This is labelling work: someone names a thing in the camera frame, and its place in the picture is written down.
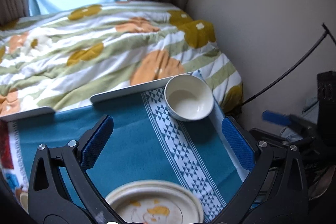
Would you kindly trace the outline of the cream white bowl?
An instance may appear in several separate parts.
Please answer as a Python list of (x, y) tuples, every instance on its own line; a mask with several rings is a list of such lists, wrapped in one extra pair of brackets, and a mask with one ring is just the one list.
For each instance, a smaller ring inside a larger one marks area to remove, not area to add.
[(206, 118), (214, 108), (209, 86), (193, 75), (182, 74), (170, 79), (164, 89), (166, 107), (179, 121), (193, 122)]

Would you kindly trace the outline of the blue patterned tablecloth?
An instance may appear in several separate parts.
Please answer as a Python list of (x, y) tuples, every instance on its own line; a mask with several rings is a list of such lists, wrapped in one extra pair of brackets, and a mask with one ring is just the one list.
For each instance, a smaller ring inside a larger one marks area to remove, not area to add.
[(203, 223), (228, 205), (248, 171), (222, 133), (217, 102), (204, 119), (183, 122), (166, 107), (165, 87), (57, 114), (1, 122), (4, 223), (36, 223), (29, 215), (30, 173), (41, 144), (63, 147), (104, 115), (114, 128), (89, 178), (123, 223)]

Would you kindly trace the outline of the white tray table edge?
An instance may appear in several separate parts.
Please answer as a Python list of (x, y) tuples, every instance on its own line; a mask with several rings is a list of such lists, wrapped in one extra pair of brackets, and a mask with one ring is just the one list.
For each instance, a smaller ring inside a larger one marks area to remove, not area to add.
[[(165, 87), (165, 85), (172, 78), (173, 76), (166, 77), (166, 78), (159, 79), (159, 80), (150, 81), (147, 83), (138, 84), (138, 85), (132, 85), (132, 86), (125, 87), (122, 89), (118, 89), (118, 90), (95, 94), (90, 98), (90, 102), (92, 104), (96, 104), (102, 101), (111, 100), (111, 99), (123, 97), (123, 96), (128, 96), (130, 94), (141, 93), (141, 92), (145, 92), (148, 90)], [(20, 119), (36, 117), (36, 116), (46, 115), (46, 114), (55, 114), (55, 113), (56, 111), (53, 108), (48, 107), (48, 106), (43, 106), (43, 107), (39, 107), (33, 110), (27, 110), (27, 111), (22, 111), (22, 112), (18, 112), (14, 114), (1, 116), (1, 121), (12, 122), (12, 121), (20, 120)]]

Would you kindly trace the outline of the floral quilt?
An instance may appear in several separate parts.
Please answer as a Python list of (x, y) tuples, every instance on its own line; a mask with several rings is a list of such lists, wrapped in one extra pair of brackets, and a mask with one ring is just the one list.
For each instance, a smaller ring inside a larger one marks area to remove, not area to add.
[(214, 26), (167, 3), (115, 2), (1, 26), (1, 115), (90, 104), (99, 93), (199, 71), (224, 111), (243, 101)]

